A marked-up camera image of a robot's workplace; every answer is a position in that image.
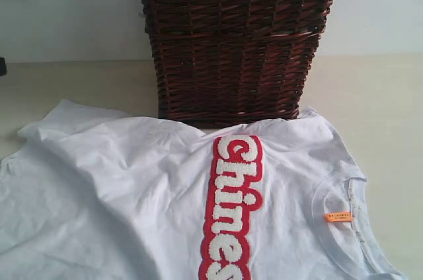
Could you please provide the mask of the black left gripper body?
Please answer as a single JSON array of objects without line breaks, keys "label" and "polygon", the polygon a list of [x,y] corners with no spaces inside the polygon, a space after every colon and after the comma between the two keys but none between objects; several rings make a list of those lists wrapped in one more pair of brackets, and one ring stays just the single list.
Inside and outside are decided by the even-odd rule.
[{"label": "black left gripper body", "polygon": [[7,74],[7,64],[3,57],[0,58],[0,76],[5,76]]}]

